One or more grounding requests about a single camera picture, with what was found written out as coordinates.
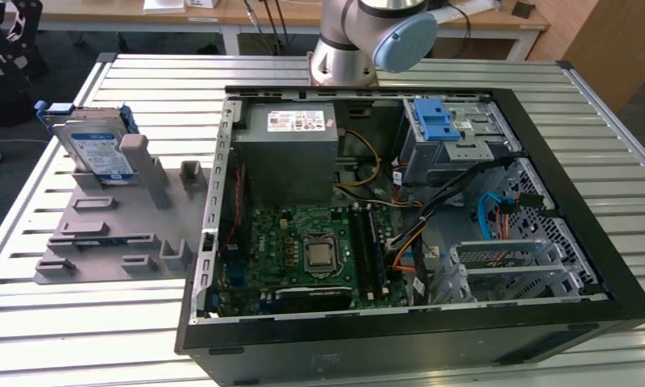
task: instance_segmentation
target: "floor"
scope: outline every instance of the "floor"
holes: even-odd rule
[[[265,54],[265,49],[252,40],[242,37],[241,53],[244,55]],[[221,38],[216,34],[188,33],[125,33],[130,52],[153,54],[196,54],[206,44],[214,44],[221,51]],[[114,33],[90,32],[84,35],[81,46],[72,44],[65,32],[40,32],[37,45],[49,68],[49,74],[33,81],[30,92],[34,100],[69,102],[74,99],[88,72],[100,52],[117,52]],[[312,35],[297,36],[289,55],[304,55],[314,47]],[[632,130],[645,146],[645,86],[620,113],[620,119]],[[49,140],[42,125],[32,120],[17,127],[0,128],[0,140],[34,139]],[[8,213],[21,186],[45,148],[45,143],[32,141],[0,142],[2,162],[0,163],[0,223]]]

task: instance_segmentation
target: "open computer tower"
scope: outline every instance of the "open computer tower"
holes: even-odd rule
[[[510,90],[226,95],[176,345],[220,385],[533,363],[645,323]]]

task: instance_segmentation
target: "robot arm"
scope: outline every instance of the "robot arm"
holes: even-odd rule
[[[33,49],[42,4],[40,0],[14,3],[17,14],[9,32],[0,28],[0,76],[5,76],[17,90],[30,87],[21,69],[26,65],[25,53]],[[4,21],[5,3],[0,2],[0,25]]]
[[[310,59],[317,85],[369,85],[376,66],[410,69],[430,51],[437,22],[426,0],[325,0]]]

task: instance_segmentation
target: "yellow cable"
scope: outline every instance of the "yellow cable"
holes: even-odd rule
[[[398,254],[397,254],[397,257],[394,258],[394,262],[392,264],[392,268],[393,269],[398,269],[398,270],[410,270],[410,271],[414,271],[414,268],[410,268],[408,266],[398,266],[398,262],[401,261],[401,256],[404,255],[404,252],[406,251],[406,249],[409,248],[410,246],[410,243],[414,241],[414,239],[418,237],[420,233],[422,232],[422,230],[428,227],[428,225],[425,224],[421,229],[413,234],[413,236],[410,237],[409,241],[406,242],[406,244],[401,247],[401,250],[398,250]]]
[[[380,156],[377,156],[376,149],[373,148],[373,146],[370,145],[370,143],[368,142],[368,140],[356,131],[350,131],[348,129],[346,129],[346,131],[352,135],[354,135],[357,139],[361,140],[361,142],[368,147],[369,151],[373,152],[373,156],[376,157],[376,170],[373,171],[372,176],[368,177],[365,180],[362,180],[362,181],[350,181],[350,182],[346,182],[346,183],[336,183],[334,186],[336,187],[360,187],[361,185],[365,185],[365,184],[370,183],[376,179],[377,174],[380,173]]]

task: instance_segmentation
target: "green circuit board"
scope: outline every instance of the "green circuit board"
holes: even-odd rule
[[[245,281],[230,292],[232,315],[262,314],[258,292],[241,289],[282,289],[293,286],[342,286],[353,289],[353,309],[406,306],[404,279],[386,283],[386,293],[370,297],[358,291],[358,272],[353,254],[352,231],[346,207],[289,207],[256,209],[252,224],[252,253],[242,270]],[[390,214],[385,207],[373,211],[381,244],[392,237]],[[334,240],[336,270],[310,273],[304,264],[304,249],[312,239]]]

